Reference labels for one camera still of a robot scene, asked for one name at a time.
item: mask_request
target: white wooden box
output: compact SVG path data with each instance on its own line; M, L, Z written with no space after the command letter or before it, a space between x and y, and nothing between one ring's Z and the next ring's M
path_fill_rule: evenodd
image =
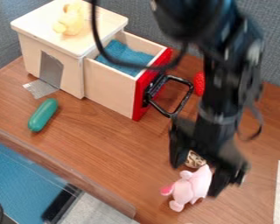
M65 36L53 30L67 1L52 1L11 22L17 31L27 72L39 77L42 52L63 64L60 88L81 99L101 105L138 121L147 111L143 107L144 90L157 73L142 70L136 77L95 61L98 50L89 20L90 4L83 2L86 11L85 27L77 36ZM123 28L128 19L112 11L99 8L98 30L106 46L117 39L131 49L154 55L149 65L169 61L172 50L149 40L127 33Z
M60 88L79 99L84 94L83 59L96 47L89 20L90 4L83 2L85 25L77 36L65 36L53 30L68 1L52 1L11 22L18 33L27 72L39 77L41 52L59 60L63 66ZM128 23L128 19L112 11L99 8L98 30L101 41L109 39Z

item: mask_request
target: gray carpet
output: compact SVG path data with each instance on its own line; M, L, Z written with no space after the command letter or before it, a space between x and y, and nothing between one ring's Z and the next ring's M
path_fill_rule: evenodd
M134 220L118 212L111 206L99 201L95 197L83 193L59 224L138 224Z

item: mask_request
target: red drawer front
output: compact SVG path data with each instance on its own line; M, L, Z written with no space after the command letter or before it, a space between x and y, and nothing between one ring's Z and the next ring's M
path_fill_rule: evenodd
M168 64L171 57L172 57L172 49L167 48L160 55L160 57L155 61L153 66L161 66L161 65ZM134 121L139 121L141 117L146 113L146 111L151 107L151 105L145 108L143 107L144 91L148 87L148 85L154 80L157 74L158 71L147 70L136 82L134 111L133 111Z

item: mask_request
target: green object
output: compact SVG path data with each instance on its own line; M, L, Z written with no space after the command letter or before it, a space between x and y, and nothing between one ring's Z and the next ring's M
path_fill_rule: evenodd
M54 115L57 108L58 102L55 99L47 99L44 101L31 116L28 122L28 128L34 132L41 131Z

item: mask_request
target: open drawer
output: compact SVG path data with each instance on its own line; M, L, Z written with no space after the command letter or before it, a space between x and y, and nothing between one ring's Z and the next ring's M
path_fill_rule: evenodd
M154 55L149 66L166 64L172 56L171 49L125 31L119 31L105 41L104 45L106 46L112 39L117 39L134 51ZM133 77L94 60L98 55L96 50L84 59L85 96L138 121L148 109L143 105L144 90L158 72L144 69Z

